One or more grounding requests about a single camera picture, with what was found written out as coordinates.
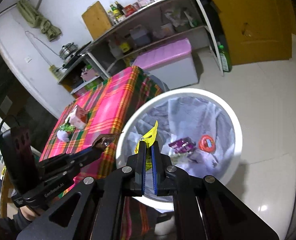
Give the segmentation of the person's left hand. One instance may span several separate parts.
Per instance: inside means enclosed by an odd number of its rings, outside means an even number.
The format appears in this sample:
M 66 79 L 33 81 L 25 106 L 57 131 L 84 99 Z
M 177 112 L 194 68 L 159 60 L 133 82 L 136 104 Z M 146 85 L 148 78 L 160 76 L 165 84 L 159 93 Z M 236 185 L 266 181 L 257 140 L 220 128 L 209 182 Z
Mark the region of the person's left hand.
M 40 217 L 46 210 L 48 210 L 50 206 L 52 206 L 57 200 L 59 200 L 59 197 L 55 197 L 53 200 L 47 203 L 46 206 L 43 208 L 30 207 L 26 205 L 26 206 L 20 207 L 19 209 L 26 220 L 34 221 L 37 217 Z

